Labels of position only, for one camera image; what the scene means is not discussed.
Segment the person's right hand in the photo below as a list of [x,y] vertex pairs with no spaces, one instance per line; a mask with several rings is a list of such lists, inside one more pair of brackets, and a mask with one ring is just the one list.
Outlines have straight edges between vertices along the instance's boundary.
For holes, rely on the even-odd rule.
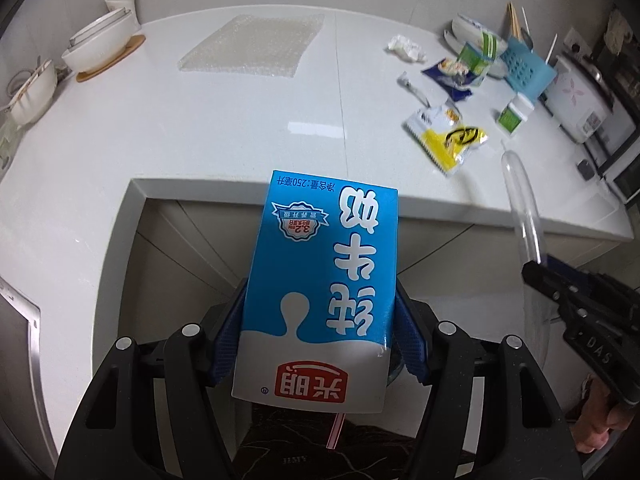
[[610,389],[599,377],[590,377],[588,399],[572,428],[578,452],[590,454],[602,450],[610,440],[611,431],[625,431],[631,424],[634,412],[620,406],[609,408],[610,394]]

